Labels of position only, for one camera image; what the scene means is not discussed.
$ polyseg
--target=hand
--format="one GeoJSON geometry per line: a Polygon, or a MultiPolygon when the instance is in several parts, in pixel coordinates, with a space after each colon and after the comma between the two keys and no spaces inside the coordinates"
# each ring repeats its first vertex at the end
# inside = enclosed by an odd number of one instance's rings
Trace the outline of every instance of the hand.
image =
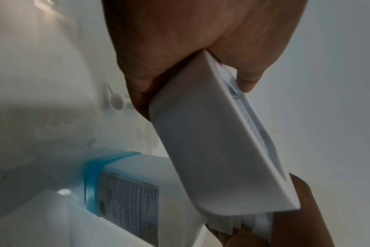
{"type": "MultiPolygon", "coordinates": [[[[300,200],[300,210],[274,214],[272,247],[334,247],[333,240],[310,187],[302,179],[291,174],[292,182],[300,200]]],[[[268,242],[253,235],[252,230],[242,226],[233,235],[210,230],[223,247],[264,247],[268,242]]]]}
{"type": "Polygon", "coordinates": [[[287,46],[307,0],[102,0],[133,105],[148,105],[169,69],[208,49],[249,92],[287,46]]]}

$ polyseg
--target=blue plastic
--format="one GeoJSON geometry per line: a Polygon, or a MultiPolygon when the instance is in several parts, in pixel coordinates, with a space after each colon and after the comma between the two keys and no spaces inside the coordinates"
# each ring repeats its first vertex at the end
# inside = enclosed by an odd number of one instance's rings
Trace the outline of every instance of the blue plastic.
{"type": "Polygon", "coordinates": [[[98,208],[98,182],[100,180],[100,175],[102,170],[109,164],[122,160],[124,158],[132,157],[135,155],[140,155],[139,152],[125,152],[116,155],[106,156],[91,160],[85,165],[85,204],[89,212],[100,216],[100,211],[98,208]]]}

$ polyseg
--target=translucent bottle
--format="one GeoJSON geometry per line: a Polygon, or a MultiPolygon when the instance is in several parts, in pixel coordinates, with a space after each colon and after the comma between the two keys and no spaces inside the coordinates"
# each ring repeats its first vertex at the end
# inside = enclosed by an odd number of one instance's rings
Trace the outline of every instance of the translucent bottle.
{"type": "Polygon", "coordinates": [[[135,152],[89,162],[87,209],[155,247],[190,247],[203,225],[169,158],[135,152]]]}

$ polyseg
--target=white rectangular object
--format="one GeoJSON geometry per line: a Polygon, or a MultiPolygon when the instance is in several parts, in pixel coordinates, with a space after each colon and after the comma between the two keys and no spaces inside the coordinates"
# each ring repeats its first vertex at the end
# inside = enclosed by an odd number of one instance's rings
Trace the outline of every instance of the white rectangular object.
{"type": "Polygon", "coordinates": [[[234,216],[300,207],[270,136],[232,74],[207,51],[158,92],[149,112],[202,213],[234,216]]]}

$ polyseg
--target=white plastic container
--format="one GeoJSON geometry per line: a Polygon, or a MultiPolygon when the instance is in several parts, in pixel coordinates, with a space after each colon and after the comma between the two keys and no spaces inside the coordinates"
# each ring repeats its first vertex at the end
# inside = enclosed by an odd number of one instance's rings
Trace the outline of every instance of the white plastic container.
{"type": "Polygon", "coordinates": [[[190,200],[203,214],[300,207],[272,139],[235,78],[207,51],[154,96],[149,112],[190,200]]]}
{"type": "Polygon", "coordinates": [[[155,247],[191,247],[203,225],[169,158],[127,152],[93,160],[85,191],[90,212],[155,247]]]}

